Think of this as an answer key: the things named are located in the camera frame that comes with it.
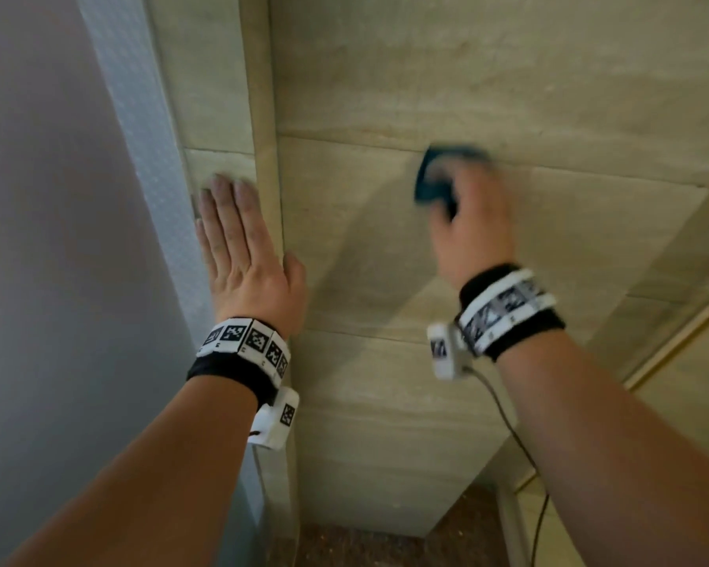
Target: black cable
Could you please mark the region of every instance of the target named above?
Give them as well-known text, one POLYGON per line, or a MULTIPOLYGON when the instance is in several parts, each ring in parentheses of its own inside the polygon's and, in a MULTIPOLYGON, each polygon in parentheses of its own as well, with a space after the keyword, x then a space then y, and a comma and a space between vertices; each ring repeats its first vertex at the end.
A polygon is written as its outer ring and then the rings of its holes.
MULTIPOLYGON (((508 430, 510 430, 510 434, 512 434, 512 437, 515 438, 515 441, 520 446, 522 453, 525 454, 525 457, 528 458, 528 461, 531 463, 531 466, 533 466, 533 469, 535 469, 537 472, 538 466, 536 466, 536 462, 533 460, 533 457, 530 455, 530 452, 528 452, 528 450, 523 445, 522 440, 520 439, 520 436, 518 436, 517 432, 515 432, 515 429, 512 428, 512 424, 510 424, 510 420, 507 418, 507 413, 505 413, 504 408, 502 408, 501 401, 499 400, 499 396, 497 396, 496 390, 494 390, 492 383, 481 372, 475 370, 474 368, 472 368, 470 366, 464 366, 462 371, 465 373, 473 374, 473 376, 475 376, 478 380, 480 380, 481 383, 486 387, 486 389, 492 395, 492 398, 494 399, 494 403, 497 405, 497 408, 499 409, 501 419, 504 420, 504 425, 507 426, 508 430)), ((546 497, 544 498, 544 505, 541 506, 541 511, 538 514, 538 521, 536 522, 536 532, 535 532, 535 535, 533 536, 533 547, 531 549, 531 567, 536 566, 536 552, 538 551, 538 536, 540 535, 540 532, 541 532, 541 524, 544 522, 544 514, 546 513, 546 508, 547 508, 548 504, 549 504, 549 493, 547 492, 546 497)))

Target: gray wall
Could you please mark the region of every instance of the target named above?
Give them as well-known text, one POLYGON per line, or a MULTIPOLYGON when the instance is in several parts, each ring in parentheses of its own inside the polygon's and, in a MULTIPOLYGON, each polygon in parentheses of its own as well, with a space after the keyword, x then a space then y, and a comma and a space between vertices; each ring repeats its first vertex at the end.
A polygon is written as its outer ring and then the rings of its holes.
POLYGON ((75 1, 0 0, 0 557, 148 424, 192 355, 75 1))

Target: hand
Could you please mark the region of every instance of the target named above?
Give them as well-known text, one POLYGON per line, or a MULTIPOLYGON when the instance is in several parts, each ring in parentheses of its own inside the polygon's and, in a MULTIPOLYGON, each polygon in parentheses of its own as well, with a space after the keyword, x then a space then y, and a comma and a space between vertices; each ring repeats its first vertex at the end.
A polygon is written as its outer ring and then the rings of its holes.
POLYGON ((438 273, 460 290, 473 276, 515 261, 510 203, 501 176, 485 163, 444 159, 430 167, 454 181, 459 209, 449 219, 443 202, 431 205, 430 228, 438 273))
POLYGON ((298 334, 307 307, 302 262, 278 261, 252 185, 215 175, 199 195, 197 238, 208 270, 216 322, 255 318, 284 339, 298 334))

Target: wrist-mounted device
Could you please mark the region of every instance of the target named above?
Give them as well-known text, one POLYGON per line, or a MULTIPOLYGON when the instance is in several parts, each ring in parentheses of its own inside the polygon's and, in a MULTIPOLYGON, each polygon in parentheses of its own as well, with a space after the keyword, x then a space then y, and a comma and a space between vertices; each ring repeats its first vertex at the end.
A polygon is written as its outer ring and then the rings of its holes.
POLYGON ((454 322, 428 327, 436 377, 463 378, 473 358, 485 355, 495 362, 534 334, 563 329, 556 302, 527 268, 499 265, 475 276, 460 291, 463 311, 454 322))
POLYGON ((258 400, 248 442, 280 449, 299 407, 299 394, 281 385, 290 359, 289 346, 272 326, 253 318, 229 318, 210 331, 187 380, 223 376, 245 385, 258 400))

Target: wristband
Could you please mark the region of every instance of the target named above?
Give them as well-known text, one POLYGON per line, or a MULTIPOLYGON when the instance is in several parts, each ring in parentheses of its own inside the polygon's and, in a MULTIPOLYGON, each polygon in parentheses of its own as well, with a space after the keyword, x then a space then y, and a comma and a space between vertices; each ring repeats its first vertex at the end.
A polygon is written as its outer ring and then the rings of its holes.
POLYGON ((455 319, 468 349, 492 361, 531 336, 565 328, 553 310, 557 300, 512 264, 499 265, 469 280, 460 291, 463 311, 455 319))
POLYGON ((210 331, 187 380, 203 375, 234 380, 255 393, 259 409, 273 405, 290 358, 289 347, 272 327, 252 318, 229 318, 210 331))

